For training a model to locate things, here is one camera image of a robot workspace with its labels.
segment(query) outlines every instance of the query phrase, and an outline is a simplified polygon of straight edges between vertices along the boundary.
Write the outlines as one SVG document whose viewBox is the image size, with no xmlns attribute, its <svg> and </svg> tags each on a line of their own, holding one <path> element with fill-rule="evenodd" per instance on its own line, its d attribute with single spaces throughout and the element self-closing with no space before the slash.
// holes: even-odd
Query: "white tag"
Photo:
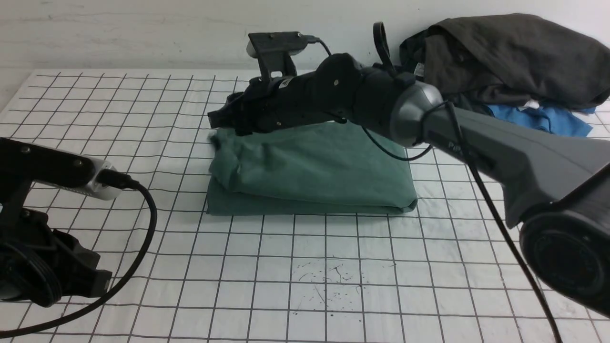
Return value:
<svg viewBox="0 0 610 343">
<path fill-rule="evenodd" d="M 413 75 L 419 76 L 420 78 L 423 78 L 424 68 L 425 67 L 424 67 L 423 63 L 418 63 L 415 66 L 415 70 L 413 71 Z"/>
<path fill-rule="evenodd" d="M 282 80 L 282 82 L 279 83 L 278 89 L 282 89 L 284 87 L 287 87 L 291 80 L 292 80 L 292 78 L 288 78 L 288 79 Z"/>
</svg>

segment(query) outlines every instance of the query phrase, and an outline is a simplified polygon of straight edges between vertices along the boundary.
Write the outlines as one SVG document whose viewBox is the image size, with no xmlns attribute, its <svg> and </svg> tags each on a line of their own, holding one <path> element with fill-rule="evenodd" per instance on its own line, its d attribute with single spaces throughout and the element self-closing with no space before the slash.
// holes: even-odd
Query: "cable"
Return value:
<svg viewBox="0 0 610 343">
<path fill-rule="evenodd" d="M 416 159 L 422 158 L 425 154 L 429 153 L 430 150 L 432 150 L 432 145 L 428 145 L 428 147 L 421 154 L 419 154 L 417 156 L 414 156 L 414 157 L 400 157 L 400 156 L 394 155 L 390 151 L 387 151 L 383 146 L 381 146 L 381 144 L 379 144 L 379 142 L 377 142 L 373 138 L 373 136 L 369 133 L 369 131 L 367 129 L 364 128 L 364 126 L 362 127 L 362 130 L 364 131 L 364 133 L 367 134 L 367 136 L 371 140 L 371 142 L 373 142 L 381 151 L 386 153 L 386 155 L 390 156 L 391 158 L 394 158 L 394 159 L 397 159 L 397 160 L 400 160 L 400 161 L 405 161 L 405 162 L 414 161 Z"/>
<path fill-rule="evenodd" d="M 137 190 L 144 196 L 144 199 L 146 200 L 146 204 L 148 204 L 148 207 L 151 212 L 151 218 L 150 218 L 150 222 L 148 223 L 148 230 L 146 232 L 146 237 L 144 238 L 142 247 L 140 248 L 138 255 L 135 257 L 134 262 L 131 264 L 130 268 L 127 270 L 125 275 L 123 275 L 123 277 L 117 282 L 117 284 L 114 285 L 113 288 L 108 290 L 108 292 L 106 294 L 101 296 L 99 299 L 97 299 L 93 303 L 91 303 L 91 304 L 87 305 L 86 307 L 84 307 L 74 313 L 71 313 L 67 316 L 63 316 L 63 317 L 51 320 L 46 323 L 36 324 L 31 327 L 19 328 L 19 329 L 15 329 L 15 330 L 0 331 L 0 339 L 24 336 L 26 334 L 45 331 L 45 330 L 66 324 L 73 320 L 76 320 L 76 319 L 92 312 L 93 310 L 102 306 L 103 304 L 105 304 L 115 294 L 117 294 L 123 288 L 123 286 L 125 286 L 125 284 L 127 284 L 127 282 L 132 278 L 132 276 L 134 276 L 135 271 L 138 269 L 138 267 L 140 266 L 140 263 L 142 263 L 142 260 L 146 256 L 148 247 L 150 247 L 151 242 L 153 241 L 154 230 L 155 230 L 155 227 L 157 226 L 157 206 L 155 205 L 153 196 L 150 194 L 148 189 L 146 189 L 146 187 L 141 185 L 139 182 L 132 180 L 131 177 L 127 174 L 123 174 L 123 173 L 119 173 L 114 170 L 107 169 L 100 173 L 100 176 L 98 177 L 98 181 L 101 183 L 104 183 L 104 184 L 108 184 L 109 186 L 116 187 L 116 188 L 121 188 L 121 189 L 130 188 L 130 189 Z"/>
<path fill-rule="evenodd" d="M 326 53 L 328 54 L 328 56 L 332 55 L 331 54 L 331 50 L 328 48 L 328 46 L 326 45 L 326 43 L 324 43 L 323 40 L 318 38 L 318 43 L 322 44 L 322 46 L 324 47 L 324 50 L 326 50 Z"/>
<path fill-rule="evenodd" d="M 421 120 L 421 123 L 422 123 L 422 132 L 423 132 L 423 123 L 424 123 L 424 121 L 426 120 L 426 118 L 428 117 L 428 115 L 430 115 L 432 112 L 434 112 L 434 111 L 435 111 L 435 110 L 437 110 L 438 108 L 440 108 L 440 107 L 442 107 L 442 106 L 446 106 L 446 105 L 447 105 L 447 102 L 446 102 L 446 101 L 444 101 L 444 102 L 442 102 L 442 103 L 440 103 L 440 104 L 438 104 L 438 105 L 436 105 L 436 106 L 434 106 L 434 107 L 430 108 L 429 110 L 427 110 L 426 112 L 424 112 L 424 113 L 422 114 L 422 120 Z M 370 134 L 370 132 L 369 132 L 369 131 L 368 131 L 368 130 L 367 130 L 365 127 L 364 127 L 364 126 L 362 127 L 362 130 L 364 130 L 364 133 L 366 133 L 366 134 L 367 134 L 367 136 L 368 136 L 368 138 L 371 140 L 371 142 L 373 142 L 373 143 L 374 143 L 374 144 L 375 144 L 375 145 L 376 145 L 376 146 L 377 146 L 377 147 L 378 147 L 378 148 L 379 148 L 381 151 L 383 151 L 384 153 L 386 153 L 386 155 L 390 156 L 391 158 L 393 158 L 393 159 L 397 159 L 397 160 L 400 160 L 400 161 L 410 162 L 410 161 L 414 161 L 414 160 L 416 160 L 416 159 L 420 159 L 420 158 L 422 158 L 422 157 L 423 157 L 425 154 L 429 153 L 429 152 L 432 150 L 432 145 L 428 145 L 428 147 L 427 147 L 427 148 L 426 148 L 426 149 L 425 149 L 425 150 L 424 150 L 424 151 L 423 151 L 421 154 L 419 154 L 419 155 L 417 155 L 417 156 L 414 156 L 414 157 L 400 157 L 400 156 L 397 156 L 397 155 L 395 155 L 395 154 L 391 153 L 390 151 L 388 151 L 387 149 L 385 149 L 383 146 L 381 146 L 381 144 L 379 144 L 379 142 L 377 142 L 377 141 L 376 141 L 376 140 L 373 138 L 373 136 Z M 417 145 L 417 144 L 419 144 L 419 143 L 421 143 L 421 142 L 422 142 L 422 140 L 418 139 L 418 141 L 417 141 L 417 142 L 416 142 L 414 145 Z"/>
<path fill-rule="evenodd" d="M 462 155 L 464 156 L 466 165 L 468 166 L 468 169 L 470 169 L 470 172 L 472 172 L 472 175 L 475 178 L 476 185 L 479 187 L 479 190 L 483 194 L 485 203 L 487 204 L 487 207 L 489 207 L 489 210 L 492 213 L 493 219 L 495 220 L 496 224 L 498 225 L 500 232 L 502 233 L 502 236 L 504 237 L 504 240 L 506 241 L 506 244 L 508 244 L 508 247 L 511 249 L 512 254 L 515 256 L 515 259 L 517 260 L 517 262 L 519 263 L 519 266 L 523 270 L 523 273 L 527 277 L 529 284 L 532 287 L 532 290 L 536 294 L 536 297 L 538 298 L 538 301 L 540 302 L 542 310 L 544 311 L 544 314 L 547 317 L 548 323 L 551 325 L 551 330 L 553 331 L 553 336 L 555 337 L 555 341 L 557 343 L 561 343 L 562 342 L 561 335 L 559 334 L 559 329 L 557 328 L 557 323 L 555 322 L 553 314 L 551 313 L 551 309 L 548 307 L 547 300 L 544 297 L 544 294 L 542 293 L 540 288 L 538 287 L 538 284 L 536 283 L 536 280 L 534 279 L 532 273 L 529 271 L 527 264 L 525 263 L 525 261 L 521 257 L 521 254 L 517 250 L 515 243 L 512 241 L 510 235 L 508 234 L 508 230 L 506 229 L 504 222 L 502 222 L 502 218 L 500 217 L 500 214 L 498 213 L 498 209 L 495 207 L 495 205 L 491 199 L 491 196 L 489 195 L 489 192 L 487 191 L 487 188 L 485 187 L 485 184 L 483 183 L 483 180 L 481 179 L 481 175 L 479 175 L 479 171 L 476 168 L 475 161 L 473 160 L 472 155 L 470 155 L 468 141 L 466 141 L 466 138 L 464 137 L 464 134 L 462 133 L 462 129 L 459 126 L 458 117 L 456 116 L 456 113 L 455 113 L 455 110 L 453 107 L 453 103 L 446 102 L 446 107 L 447 107 L 447 112 L 449 113 L 449 119 L 451 120 L 451 124 L 453 125 L 453 128 L 455 130 L 457 143 L 459 144 L 459 146 L 462 150 Z"/>
</svg>

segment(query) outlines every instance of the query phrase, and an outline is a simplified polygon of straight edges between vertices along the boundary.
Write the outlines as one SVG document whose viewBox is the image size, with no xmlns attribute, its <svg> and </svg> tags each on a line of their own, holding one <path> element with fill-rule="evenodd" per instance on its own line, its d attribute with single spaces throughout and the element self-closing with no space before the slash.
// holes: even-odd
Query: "teal shirt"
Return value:
<svg viewBox="0 0 610 343">
<path fill-rule="evenodd" d="M 243 137 L 221 129 L 216 138 L 212 215 L 399 214 L 417 204 L 409 164 L 384 154 L 351 123 Z M 404 156 L 401 146 L 375 138 Z"/>
</svg>

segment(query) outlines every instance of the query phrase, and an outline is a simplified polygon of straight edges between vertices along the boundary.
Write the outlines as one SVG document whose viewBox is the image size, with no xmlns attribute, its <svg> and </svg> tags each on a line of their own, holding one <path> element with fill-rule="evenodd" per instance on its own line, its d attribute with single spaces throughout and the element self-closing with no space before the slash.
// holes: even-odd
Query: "black bracket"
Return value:
<svg viewBox="0 0 610 343">
<path fill-rule="evenodd" d="M 305 36 L 294 31 L 248 34 L 248 37 L 248 54 L 258 59 L 263 81 L 271 81 L 274 71 L 281 72 L 284 77 L 296 76 L 295 64 L 290 56 L 305 49 Z"/>
</svg>

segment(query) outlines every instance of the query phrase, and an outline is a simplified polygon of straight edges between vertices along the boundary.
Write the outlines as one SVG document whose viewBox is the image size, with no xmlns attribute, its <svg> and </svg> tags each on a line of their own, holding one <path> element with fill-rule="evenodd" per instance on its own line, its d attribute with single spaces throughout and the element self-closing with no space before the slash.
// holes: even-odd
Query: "table surface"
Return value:
<svg viewBox="0 0 610 343">
<path fill-rule="evenodd" d="M 95 156 L 151 189 L 154 242 L 101 309 L 7 342 L 551 342 L 533 291 L 472 176 L 433 150 L 411 163 L 420 201 L 403 216 L 204 213 L 214 156 L 206 113 L 257 71 L 35 70 L 0 114 L 0 137 Z M 610 103 L 578 115 L 610 139 Z M 408 149 L 411 156 L 422 149 Z M 503 214 L 500 185 L 485 178 Z M 35 185 L 26 206 L 122 276 L 148 210 Z M 517 240 L 517 229 L 511 230 Z M 609 342 L 610 321 L 543 285 L 565 342 Z M 69 314 L 0 304 L 0 330 Z"/>
</svg>

